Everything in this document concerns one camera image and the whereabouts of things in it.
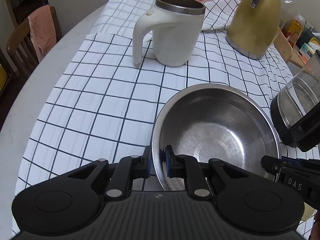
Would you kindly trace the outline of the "person's right hand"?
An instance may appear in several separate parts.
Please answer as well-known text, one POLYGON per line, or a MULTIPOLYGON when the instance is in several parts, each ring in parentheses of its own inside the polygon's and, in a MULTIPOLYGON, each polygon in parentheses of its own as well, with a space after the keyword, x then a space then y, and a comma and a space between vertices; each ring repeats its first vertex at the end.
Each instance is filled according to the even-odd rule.
POLYGON ((308 240, 320 240, 320 211, 314 216, 314 223, 308 240))

